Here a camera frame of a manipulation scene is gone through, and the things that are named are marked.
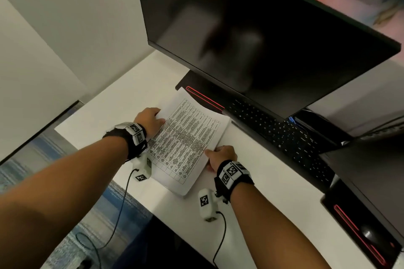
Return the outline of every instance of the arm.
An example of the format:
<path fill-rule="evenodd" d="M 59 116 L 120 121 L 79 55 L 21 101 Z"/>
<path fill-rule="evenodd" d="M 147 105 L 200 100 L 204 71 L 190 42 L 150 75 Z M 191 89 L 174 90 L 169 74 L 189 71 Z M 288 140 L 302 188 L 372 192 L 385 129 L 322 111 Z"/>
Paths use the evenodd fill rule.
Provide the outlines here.
<path fill-rule="evenodd" d="M 135 118 L 148 137 L 164 123 L 158 108 Z M 85 216 L 128 156 L 124 138 L 105 137 L 0 196 L 0 253 L 6 268 L 40 268 Z"/>
<path fill-rule="evenodd" d="M 205 154 L 214 171 L 227 159 L 237 160 L 232 146 Z M 230 202 L 258 269 L 330 269 L 306 236 L 254 185 L 239 183 Z"/>

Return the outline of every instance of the black wrist strap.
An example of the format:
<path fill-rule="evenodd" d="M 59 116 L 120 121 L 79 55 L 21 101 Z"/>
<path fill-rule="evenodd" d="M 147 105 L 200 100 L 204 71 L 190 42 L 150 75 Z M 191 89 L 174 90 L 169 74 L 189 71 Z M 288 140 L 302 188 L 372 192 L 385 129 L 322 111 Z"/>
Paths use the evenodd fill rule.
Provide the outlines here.
<path fill-rule="evenodd" d="M 108 136 L 117 136 L 125 139 L 126 143 L 128 144 L 128 158 L 125 160 L 125 162 L 138 157 L 148 147 L 148 143 L 146 141 L 146 130 L 142 125 L 138 123 L 137 125 L 142 128 L 145 137 L 144 141 L 138 145 L 135 145 L 133 135 L 131 135 L 126 129 L 114 128 L 103 136 L 103 138 Z"/>
<path fill-rule="evenodd" d="M 216 196 L 224 196 L 230 201 L 231 193 L 239 183 L 254 185 L 250 172 L 237 161 L 226 160 L 222 162 L 215 177 Z"/>

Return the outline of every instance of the monitor screen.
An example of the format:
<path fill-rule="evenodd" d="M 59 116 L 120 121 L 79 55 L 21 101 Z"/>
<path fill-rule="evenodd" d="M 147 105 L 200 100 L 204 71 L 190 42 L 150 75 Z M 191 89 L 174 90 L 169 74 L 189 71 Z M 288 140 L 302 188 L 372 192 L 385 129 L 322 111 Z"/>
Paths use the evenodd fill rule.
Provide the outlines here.
<path fill-rule="evenodd" d="M 141 0 L 149 44 L 287 118 L 400 51 L 316 0 Z"/>

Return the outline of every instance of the hand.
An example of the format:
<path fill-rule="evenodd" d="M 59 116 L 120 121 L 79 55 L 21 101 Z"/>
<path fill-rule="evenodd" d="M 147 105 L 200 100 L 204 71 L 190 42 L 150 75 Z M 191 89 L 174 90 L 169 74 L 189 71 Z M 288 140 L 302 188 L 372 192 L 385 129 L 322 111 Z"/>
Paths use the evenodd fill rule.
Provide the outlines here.
<path fill-rule="evenodd" d="M 222 162 L 231 159 L 232 161 L 237 161 L 237 154 L 232 146 L 220 146 L 211 151 L 206 149 L 205 155 L 209 158 L 208 168 L 213 169 L 217 173 L 217 169 Z"/>
<path fill-rule="evenodd" d="M 153 138 L 166 122 L 165 119 L 155 118 L 159 111 L 160 109 L 156 107 L 146 108 L 144 111 L 138 113 L 134 119 L 135 123 L 138 123 L 145 128 L 148 138 Z"/>

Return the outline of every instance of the red led strip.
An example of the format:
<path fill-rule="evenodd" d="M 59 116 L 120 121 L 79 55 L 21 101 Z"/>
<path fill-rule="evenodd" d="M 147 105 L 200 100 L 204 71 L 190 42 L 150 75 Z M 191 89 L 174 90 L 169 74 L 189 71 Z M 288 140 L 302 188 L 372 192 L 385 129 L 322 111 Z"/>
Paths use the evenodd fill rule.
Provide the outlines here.
<path fill-rule="evenodd" d="M 200 93 L 199 91 L 195 90 L 194 88 L 187 86 L 185 89 L 186 89 L 189 93 L 191 93 L 191 94 L 197 96 L 198 98 L 204 100 L 206 103 L 212 105 L 213 107 L 219 109 L 220 111 L 223 111 L 224 107 L 223 107 L 222 105 L 220 105 L 219 103 L 217 103 L 217 102 L 213 101 L 212 99 L 208 98 L 206 95 L 203 95 L 202 93 Z M 213 102 L 213 103 L 215 103 L 216 105 L 222 107 L 223 109 L 220 109 L 220 108 L 217 107 L 216 105 L 213 105 L 211 102 Z"/>
<path fill-rule="evenodd" d="M 338 215 L 341 216 L 341 218 L 344 220 L 344 222 L 351 228 L 351 230 L 355 233 L 355 235 L 362 241 L 362 243 L 369 249 L 369 251 L 371 251 L 371 253 L 373 254 L 373 256 L 379 261 L 379 263 L 382 266 L 387 266 L 386 260 L 383 258 L 383 256 L 381 256 L 381 254 L 376 250 L 376 248 L 371 245 L 371 244 L 367 244 L 362 237 L 357 233 L 359 231 L 359 229 L 357 228 L 357 226 L 351 221 L 351 219 L 346 215 L 346 213 L 344 213 L 344 211 L 338 206 L 338 205 L 334 205 L 334 209 L 335 211 L 338 213 Z"/>

